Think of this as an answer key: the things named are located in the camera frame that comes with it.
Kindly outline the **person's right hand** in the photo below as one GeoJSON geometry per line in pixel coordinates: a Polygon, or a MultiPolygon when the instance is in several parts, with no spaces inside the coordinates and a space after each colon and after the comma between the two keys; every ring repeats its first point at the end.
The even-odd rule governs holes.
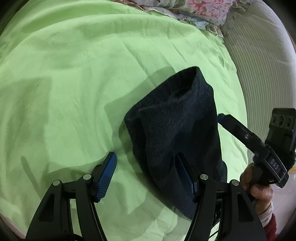
{"type": "Polygon", "coordinates": [[[255,210],[258,215],[263,214],[271,205],[273,198],[273,189],[270,186],[259,184],[250,184],[252,182],[254,163],[247,166],[244,172],[240,175],[240,184],[244,190],[250,191],[252,197],[256,199],[255,210]]]}

